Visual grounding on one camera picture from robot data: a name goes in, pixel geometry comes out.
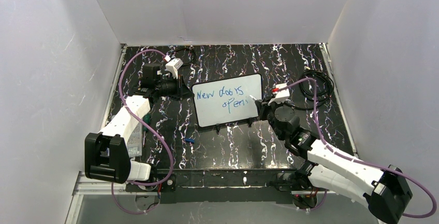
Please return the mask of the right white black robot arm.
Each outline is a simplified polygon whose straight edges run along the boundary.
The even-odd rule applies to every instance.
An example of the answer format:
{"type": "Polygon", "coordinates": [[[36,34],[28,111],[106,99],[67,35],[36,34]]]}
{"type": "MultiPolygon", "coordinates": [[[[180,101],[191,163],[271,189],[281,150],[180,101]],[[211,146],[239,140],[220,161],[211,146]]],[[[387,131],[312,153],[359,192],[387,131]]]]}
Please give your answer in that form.
{"type": "Polygon", "coordinates": [[[307,186],[324,188],[365,206],[384,223],[398,223],[413,193],[393,165],[380,169],[318,139],[300,126],[300,118],[283,103],[256,100],[258,116],[267,121],[293,155],[305,159],[295,178],[307,186]]]}

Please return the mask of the white whiteboard black frame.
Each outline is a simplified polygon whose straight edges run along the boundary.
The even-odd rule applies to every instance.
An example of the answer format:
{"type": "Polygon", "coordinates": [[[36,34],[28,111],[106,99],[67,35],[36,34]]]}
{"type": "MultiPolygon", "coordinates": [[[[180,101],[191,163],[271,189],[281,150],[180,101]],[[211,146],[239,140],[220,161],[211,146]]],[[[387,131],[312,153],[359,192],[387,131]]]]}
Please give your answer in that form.
{"type": "Polygon", "coordinates": [[[258,73],[197,83],[192,86],[198,126],[227,124],[258,116],[255,100],[262,99],[258,73]]]}

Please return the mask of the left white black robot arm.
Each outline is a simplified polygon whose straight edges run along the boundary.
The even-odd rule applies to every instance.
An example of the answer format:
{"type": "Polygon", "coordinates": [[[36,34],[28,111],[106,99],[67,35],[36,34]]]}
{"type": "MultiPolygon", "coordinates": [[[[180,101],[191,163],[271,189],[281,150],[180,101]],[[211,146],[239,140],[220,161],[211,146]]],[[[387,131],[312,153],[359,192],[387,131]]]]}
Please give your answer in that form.
{"type": "Polygon", "coordinates": [[[131,160],[127,141],[139,124],[137,119],[147,115],[160,97],[183,100],[194,96],[178,73],[182,64],[180,59],[172,59],[165,65],[166,74],[162,74],[159,64],[144,66],[140,86],[126,98],[127,105],[98,133],[86,136],[87,178],[118,184],[149,179],[151,165],[131,160]]]}

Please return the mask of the blue marker cap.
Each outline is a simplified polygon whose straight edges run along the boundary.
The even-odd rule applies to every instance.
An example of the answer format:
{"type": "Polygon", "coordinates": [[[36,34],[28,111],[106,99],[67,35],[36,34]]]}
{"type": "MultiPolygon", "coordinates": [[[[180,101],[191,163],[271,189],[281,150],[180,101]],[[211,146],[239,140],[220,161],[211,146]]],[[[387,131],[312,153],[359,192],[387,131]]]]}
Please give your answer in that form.
{"type": "Polygon", "coordinates": [[[187,142],[187,143],[191,143],[191,144],[195,143],[195,140],[190,139],[190,138],[185,138],[184,141],[187,142]]]}

